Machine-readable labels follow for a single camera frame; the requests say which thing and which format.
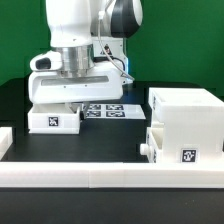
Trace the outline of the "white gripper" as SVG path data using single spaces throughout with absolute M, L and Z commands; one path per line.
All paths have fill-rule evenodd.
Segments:
M 57 72 L 33 72 L 28 81 L 33 104 L 78 103 L 120 99 L 120 75 L 114 69 L 90 69 L 84 77 L 62 78 Z

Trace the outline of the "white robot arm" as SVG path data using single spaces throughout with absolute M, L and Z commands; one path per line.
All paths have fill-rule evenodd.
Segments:
M 140 28 L 140 0 L 45 0 L 51 50 L 30 62 L 28 90 L 34 104 L 119 99 L 125 74 L 94 39 L 128 38 Z

